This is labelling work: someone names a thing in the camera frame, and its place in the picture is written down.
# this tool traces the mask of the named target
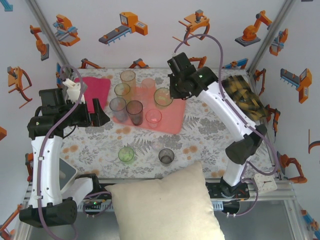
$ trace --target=clear plastic cup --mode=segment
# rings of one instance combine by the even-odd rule
[[[159,152],[159,160],[163,164],[170,164],[174,159],[175,159],[175,154],[169,148],[164,148]]]
[[[126,105],[126,111],[132,123],[139,126],[144,121],[144,106],[140,101],[133,100]]]
[[[160,151],[161,149],[163,149],[165,147],[165,143],[163,140],[156,138],[151,141],[151,147],[155,151]]]
[[[144,84],[148,91],[148,98],[152,98],[156,91],[156,81],[152,78],[145,78],[141,82]]]
[[[120,74],[120,79],[123,84],[128,84],[131,91],[136,90],[136,74],[132,70],[125,70]]]
[[[126,83],[119,83],[114,87],[114,93],[118,98],[123,98],[127,103],[131,101],[131,88]]]
[[[146,112],[145,119],[148,122],[149,126],[155,129],[162,119],[162,114],[157,109],[150,109]]]
[[[143,83],[136,83],[135,92],[132,97],[133,100],[137,100],[142,103],[145,108],[148,105],[148,91],[147,86]]]
[[[173,98],[170,97],[170,90],[165,87],[157,89],[154,93],[155,105],[159,109],[164,109],[173,102]]]
[[[135,152],[131,147],[128,146],[121,148],[118,152],[118,158],[125,163],[131,161],[134,158],[134,156]]]
[[[125,122],[128,119],[126,100],[124,100],[122,97],[115,97],[112,99],[109,107],[119,122]]]

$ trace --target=gray panel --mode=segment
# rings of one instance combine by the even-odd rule
[[[243,202],[240,212],[250,202]],[[220,223],[225,240],[292,240],[292,230],[282,201],[258,201],[248,214],[233,218],[222,212],[214,213]]]
[[[59,178],[60,190],[62,190],[64,186],[70,181],[70,179],[74,177],[74,175],[76,174],[76,170],[61,158],[59,160],[59,164],[60,171],[65,174],[65,178]]]
[[[244,211],[252,202],[241,203]],[[215,212],[225,240],[292,240],[291,227],[288,222],[285,206],[282,201],[259,201],[247,215],[237,218],[229,217],[222,212]],[[119,240],[119,227],[113,212],[107,212],[96,219],[78,214],[75,225],[79,231],[78,240]],[[52,227],[51,230],[64,239],[72,239],[73,229],[70,226]],[[43,229],[32,227],[29,240],[51,240]]]

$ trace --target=cushion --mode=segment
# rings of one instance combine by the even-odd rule
[[[163,179],[107,186],[121,240],[224,240],[197,161]]]

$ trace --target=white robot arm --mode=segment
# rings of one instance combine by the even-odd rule
[[[99,181],[94,174],[81,175],[63,194],[60,190],[59,158],[64,129],[68,126],[99,127],[110,121],[98,99],[92,100],[94,113],[88,112],[84,96],[80,98],[80,83],[74,83],[69,79],[64,83],[68,86],[67,93],[70,99],[65,101],[62,88],[39,91],[42,116],[36,113],[27,126],[33,149],[33,181],[28,208],[20,211],[19,219],[37,228],[43,227],[39,207],[42,207],[47,226],[73,224],[77,218],[77,205],[93,190],[92,193],[102,190],[98,189]],[[46,139],[54,125],[57,127]],[[43,142],[43,154],[39,157]]]
[[[171,58],[168,65],[172,70],[172,74],[169,74],[171,97],[184,100],[192,96],[198,97],[215,112],[233,136],[235,142],[225,150],[229,161],[220,182],[223,195],[227,198],[233,197],[242,184],[241,176],[246,161],[262,142],[262,139],[250,128],[262,135],[267,133],[267,128],[263,124],[257,126],[250,120],[225,91],[224,97],[222,96],[218,78],[210,68],[203,67],[196,70],[184,52]],[[231,103],[232,107],[246,120],[246,125],[226,101]]]

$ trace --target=robot arm sticker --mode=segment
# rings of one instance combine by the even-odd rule
[[[259,82],[260,76],[262,75],[262,86],[261,86],[261,90],[259,92],[259,96],[261,96],[261,94],[263,94],[265,91],[266,72],[267,72],[267,70],[264,68],[261,71],[255,70],[255,73],[253,74],[253,79],[256,84],[257,84],[257,82]]]
[[[120,21],[120,26],[99,38],[100,43],[109,46],[110,43],[114,43],[117,39],[120,40],[120,37],[126,36],[127,33],[137,32],[143,36],[148,34],[148,25],[139,21],[138,16],[130,11],[121,12]]]
[[[310,151],[312,148],[320,146],[320,140],[310,142],[310,129],[308,131],[308,153],[310,154]]]
[[[0,0],[0,2],[3,5],[5,12],[12,12],[14,10],[14,6],[9,4],[7,0]]]
[[[261,23],[264,23],[265,25],[267,25],[267,29],[269,29],[272,24],[272,21],[269,18],[267,18],[265,10],[259,12],[255,16],[255,18],[256,18],[256,21],[254,25],[247,26],[243,31],[243,36],[237,37],[235,39],[235,41],[238,44],[246,47],[246,46],[255,44],[257,42],[260,42],[261,39],[257,37],[257,32],[260,28]]]
[[[57,30],[54,35],[61,45],[70,47],[80,41],[78,29],[72,26],[71,21],[67,17],[58,14],[53,26]]]
[[[8,66],[7,73],[8,73],[8,87],[11,87],[14,85],[14,88],[11,89],[8,93],[10,94],[13,91],[17,90],[21,94],[23,99],[26,100],[26,102],[19,107],[19,109],[20,109],[24,105],[26,105],[27,103],[32,101],[32,98],[28,98],[24,93],[25,90],[27,90],[28,88],[30,88],[32,86],[31,80],[30,80],[28,74],[25,72],[25,70],[21,69],[18,66],[15,68]],[[23,83],[22,83],[23,76],[25,76],[25,78],[29,84],[29,86],[27,86],[25,88],[23,87]]]
[[[269,47],[269,52],[274,55],[278,56],[279,52],[285,47],[285,42],[288,38],[288,28],[284,31],[280,31],[278,36],[273,40],[271,46]]]
[[[184,20],[187,21],[189,24],[186,24],[183,21],[179,21],[179,23],[181,23],[182,25],[184,25],[186,27],[183,40],[186,40],[189,37],[189,35],[194,35],[193,32],[199,28],[202,28],[202,27],[205,28],[203,34],[209,33],[210,19],[204,15],[204,11],[199,9],[199,10],[195,11],[195,13],[193,13],[189,16],[186,16],[184,18]],[[173,36],[173,38],[175,40],[178,40],[179,42],[182,42],[182,40],[180,40],[179,38],[177,38],[175,36]],[[203,40],[205,38],[205,36],[201,36],[201,37],[197,37],[197,38],[200,40]],[[187,41],[184,44],[187,46],[190,46],[190,44]]]
[[[0,141],[4,139],[7,136],[7,130],[4,128],[0,127]]]
[[[39,37],[38,33],[42,33],[40,27],[33,27],[30,25],[30,32],[35,36],[35,45],[38,51],[41,53],[41,61],[49,58],[49,44],[44,44]]]
[[[247,63],[248,63],[248,58],[244,58],[239,61],[230,62],[229,64],[224,65],[222,68],[223,69],[236,69],[239,67],[240,69],[245,69]]]
[[[312,84],[312,74],[308,68],[306,68],[300,76],[297,76],[286,69],[281,69],[280,77],[287,84],[295,86],[295,89],[299,92],[299,103],[303,104],[309,97],[309,86]]]

